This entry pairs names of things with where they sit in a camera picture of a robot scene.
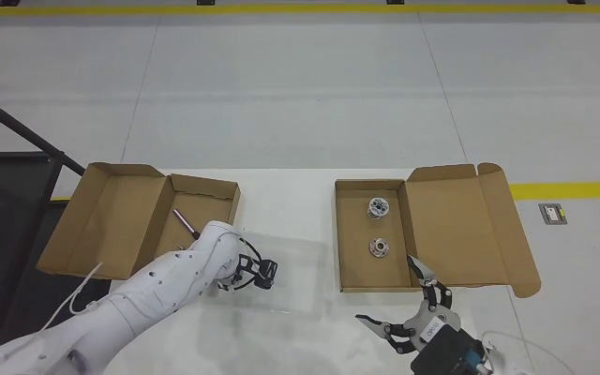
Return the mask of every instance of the black frame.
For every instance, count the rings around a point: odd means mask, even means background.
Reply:
[[[50,142],[38,136],[35,131],[29,127],[26,127],[23,123],[2,109],[0,109],[0,124],[5,125],[10,130],[19,134],[35,147],[48,154],[51,158],[58,160],[62,165],[74,171],[76,174],[83,176],[85,168],[82,167],[77,161],[65,155],[64,152],[60,151]]]
[[[23,268],[27,264],[27,260],[29,258],[29,254],[31,253],[32,246],[34,245],[34,242],[38,235],[39,226],[41,225],[44,214],[51,201],[54,187],[56,186],[56,182],[58,181],[58,176],[63,165],[65,165],[67,168],[71,169],[80,176],[83,176],[83,174],[85,173],[85,168],[72,158],[65,155],[64,152],[54,147],[51,143],[41,138],[39,135],[36,134],[35,131],[31,130],[29,127],[26,127],[23,123],[21,123],[19,120],[17,120],[2,109],[0,109],[0,124],[3,124],[15,133],[19,134],[21,137],[23,137],[24,139],[26,139],[31,144],[33,144],[41,150],[33,152],[0,153],[3,159],[31,159],[32,161],[35,161],[36,159],[41,159],[43,160],[42,162],[49,163],[51,168],[50,178],[48,179],[48,182],[43,189],[43,194],[39,200],[38,207],[34,215],[32,216],[31,221],[28,223],[28,227],[25,228],[23,237],[20,241],[20,244],[18,245],[19,255],[14,260],[14,267],[12,268],[11,272],[8,273],[7,280],[5,280],[6,284],[3,285],[2,290],[0,290],[0,298],[3,300],[3,305],[7,305],[3,308],[0,308],[1,329],[5,323],[8,308],[11,304],[14,294],[17,291],[19,282],[21,281]]]
[[[34,215],[32,215],[28,227],[25,228],[22,233],[22,237],[18,245],[18,256],[12,260],[12,267],[7,273],[4,285],[2,285],[0,288],[0,299],[2,305],[5,305],[0,308],[0,329],[2,329],[8,314],[8,309],[15,293],[17,292],[19,282],[21,281],[23,269],[27,265],[31,248],[33,247],[38,236],[39,226],[44,218],[47,204],[50,202],[50,199],[53,195],[54,187],[58,181],[58,175],[62,169],[62,164],[59,160],[49,157],[48,154],[42,151],[1,153],[0,158],[3,160],[14,158],[19,161],[29,159],[32,162],[48,162],[51,170],[50,178],[48,179],[48,182],[43,189],[43,194],[39,199],[39,205],[37,206]]]

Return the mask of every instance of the screwdriver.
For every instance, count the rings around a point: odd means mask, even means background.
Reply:
[[[189,225],[188,221],[186,220],[185,217],[183,217],[183,215],[181,215],[181,213],[179,212],[179,210],[177,210],[176,208],[172,210],[172,212],[177,216],[177,218],[179,218],[181,220],[182,223],[184,223],[184,225],[186,226],[187,230],[191,232],[191,236],[194,237],[195,240],[197,240],[198,238],[200,238],[200,233],[198,231],[196,231],[191,225]]]

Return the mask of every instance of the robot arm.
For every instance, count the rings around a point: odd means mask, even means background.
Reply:
[[[531,375],[460,328],[460,317],[452,311],[452,292],[436,275],[408,256],[408,264],[419,279],[424,300],[416,315],[404,324],[379,322],[356,315],[377,336],[388,341],[398,354],[419,351],[411,363],[414,375]],[[436,289],[440,291],[440,302]],[[393,337],[407,338],[397,342]]]
[[[249,272],[255,285],[270,289],[277,264],[241,254],[247,245],[232,226],[209,222],[189,249],[158,257],[82,313],[0,347],[0,374],[101,374],[129,342],[213,280],[235,288]]]

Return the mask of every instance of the spool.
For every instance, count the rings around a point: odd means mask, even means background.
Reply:
[[[383,258],[389,252],[390,246],[387,245],[387,242],[385,242],[384,239],[375,238],[368,245],[368,250],[371,252],[371,254],[373,254],[374,257]]]
[[[368,203],[367,215],[373,220],[383,218],[390,211],[390,204],[384,198],[373,198]]]

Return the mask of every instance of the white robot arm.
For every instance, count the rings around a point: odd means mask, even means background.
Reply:
[[[269,289],[277,264],[264,264],[258,253],[258,261],[241,254],[247,245],[231,225],[209,222],[190,249],[160,256],[83,313],[0,347],[0,374],[101,374],[136,336],[197,298],[213,280],[228,289],[248,271],[255,285]],[[254,265],[260,270],[254,272]]]

